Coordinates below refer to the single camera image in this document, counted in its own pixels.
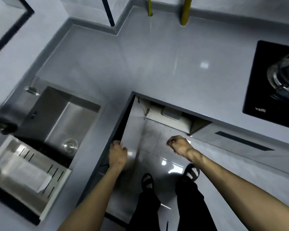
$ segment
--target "yellow pipe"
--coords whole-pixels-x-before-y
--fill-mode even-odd
[[[185,26],[187,24],[188,12],[189,12],[191,4],[192,4],[192,0],[185,0],[184,1],[182,18],[181,18],[181,26]]]
[[[148,0],[148,15],[151,17],[152,16],[152,12],[151,12],[151,0]]]

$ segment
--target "person's left hand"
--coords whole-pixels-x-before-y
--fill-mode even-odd
[[[121,147],[119,140],[113,141],[109,150],[109,168],[118,167],[122,170],[127,160],[127,148]]]

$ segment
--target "gray countertop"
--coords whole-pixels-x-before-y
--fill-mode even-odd
[[[242,113],[258,40],[289,30],[133,8],[118,36],[73,26],[37,76],[107,103],[70,178],[38,227],[0,204],[0,230],[56,230],[75,207],[132,91],[285,143],[289,128]]]

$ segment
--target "gas stove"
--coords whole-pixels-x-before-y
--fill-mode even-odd
[[[289,46],[258,41],[243,113],[289,127]]]

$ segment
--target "hand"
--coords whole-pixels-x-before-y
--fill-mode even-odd
[[[127,148],[121,147],[121,142],[113,141],[109,150],[109,168],[117,167],[122,170],[127,160]]]
[[[167,141],[167,145],[173,149],[174,153],[185,157],[191,162],[193,162],[193,151],[198,152],[192,147],[192,145],[189,144],[189,142],[185,138],[180,135],[172,136]]]

